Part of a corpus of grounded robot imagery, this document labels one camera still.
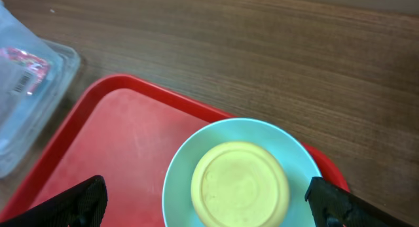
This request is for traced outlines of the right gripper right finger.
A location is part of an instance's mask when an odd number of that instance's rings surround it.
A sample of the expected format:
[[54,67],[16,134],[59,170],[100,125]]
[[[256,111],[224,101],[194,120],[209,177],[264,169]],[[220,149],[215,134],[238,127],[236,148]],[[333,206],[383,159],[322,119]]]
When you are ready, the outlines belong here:
[[321,177],[305,194],[316,227],[412,227]]

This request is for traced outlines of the yellow plastic cup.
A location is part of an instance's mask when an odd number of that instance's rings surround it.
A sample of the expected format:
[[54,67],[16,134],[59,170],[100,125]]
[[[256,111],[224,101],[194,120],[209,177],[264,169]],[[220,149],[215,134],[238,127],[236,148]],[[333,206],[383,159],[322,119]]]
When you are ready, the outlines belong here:
[[259,145],[230,141],[211,148],[191,181],[194,210],[205,226],[279,226],[291,198],[277,159]]

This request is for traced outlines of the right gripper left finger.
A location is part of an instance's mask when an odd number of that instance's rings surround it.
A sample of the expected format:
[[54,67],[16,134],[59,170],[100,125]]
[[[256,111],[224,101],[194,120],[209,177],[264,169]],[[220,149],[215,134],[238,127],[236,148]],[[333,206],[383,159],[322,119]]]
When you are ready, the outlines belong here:
[[104,178],[95,175],[2,222],[1,227],[100,227],[107,201]]

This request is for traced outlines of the red serving tray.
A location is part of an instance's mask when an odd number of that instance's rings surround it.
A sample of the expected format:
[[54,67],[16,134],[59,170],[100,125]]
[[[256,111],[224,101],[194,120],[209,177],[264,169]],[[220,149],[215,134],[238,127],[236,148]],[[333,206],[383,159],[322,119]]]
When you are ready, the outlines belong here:
[[[21,183],[1,220],[8,220],[94,175],[106,183],[103,226],[165,226],[162,193],[180,146],[203,127],[234,118],[129,75],[95,82],[78,100]],[[325,180],[347,189],[337,166],[302,145]]]

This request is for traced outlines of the red snack wrapper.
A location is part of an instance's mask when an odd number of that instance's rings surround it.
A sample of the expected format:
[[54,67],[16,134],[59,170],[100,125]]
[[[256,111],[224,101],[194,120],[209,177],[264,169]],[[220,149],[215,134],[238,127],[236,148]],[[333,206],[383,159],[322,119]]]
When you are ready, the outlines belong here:
[[25,67],[35,75],[35,82],[29,87],[29,90],[27,91],[28,95],[32,95],[33,92],[36,91],[52,67],[50,61],[15,47],[1,48],[1,56]]

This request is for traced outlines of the clear plastic waste bin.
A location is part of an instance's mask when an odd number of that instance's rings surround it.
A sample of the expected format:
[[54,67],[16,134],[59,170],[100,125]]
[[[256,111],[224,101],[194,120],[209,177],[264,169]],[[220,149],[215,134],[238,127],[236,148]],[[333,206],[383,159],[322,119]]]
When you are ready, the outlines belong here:
[[6,177],[32,147],[74,79],[81,58],[71,47],[41,39],[1,7],[1,48],[15,47],[52,67],[32,95],[35,75],[1,56],[1,176]]

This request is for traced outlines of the green bowl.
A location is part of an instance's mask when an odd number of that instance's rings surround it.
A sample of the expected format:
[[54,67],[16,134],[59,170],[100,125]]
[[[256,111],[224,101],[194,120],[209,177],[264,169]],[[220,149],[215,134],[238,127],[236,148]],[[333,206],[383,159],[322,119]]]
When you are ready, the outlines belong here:
[[314,227],[304,196],[312,177],[321,171],[308,151],[281,128],[252,118],[211,123],[192,134],[175,153],[164,179],[162,213],[166,226],[202,226],[192,206],[191,180],[198,161],[212,147],[227,141],[247,141],[265,148],[283,167],[291,189],[291,203],[283,226]]

